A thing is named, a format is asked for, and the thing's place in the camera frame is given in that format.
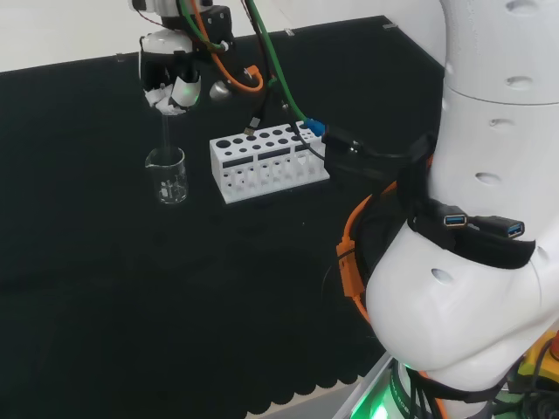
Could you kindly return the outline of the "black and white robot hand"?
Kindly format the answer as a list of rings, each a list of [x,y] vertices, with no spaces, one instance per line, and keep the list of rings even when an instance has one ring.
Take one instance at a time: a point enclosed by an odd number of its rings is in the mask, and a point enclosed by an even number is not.
[[[164,29],[140,37],[139,43],[139,78],[148,104],[166,116],[186,113],[202,89],[191,39]]]

